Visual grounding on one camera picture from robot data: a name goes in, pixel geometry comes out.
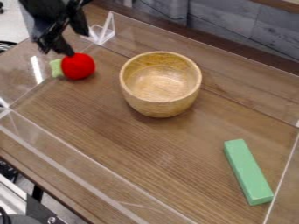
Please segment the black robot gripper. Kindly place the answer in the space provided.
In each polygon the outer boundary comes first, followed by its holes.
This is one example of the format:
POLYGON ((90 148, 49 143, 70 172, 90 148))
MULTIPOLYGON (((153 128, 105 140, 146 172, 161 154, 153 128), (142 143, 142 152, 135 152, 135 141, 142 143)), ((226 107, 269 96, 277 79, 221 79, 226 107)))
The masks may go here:
POLYGON ((41 51, 73 57, 75 52, 63 32, 70 25, 79 35, 90 35, 85 0, 19 0, 19 4, 31 41, 41 51))

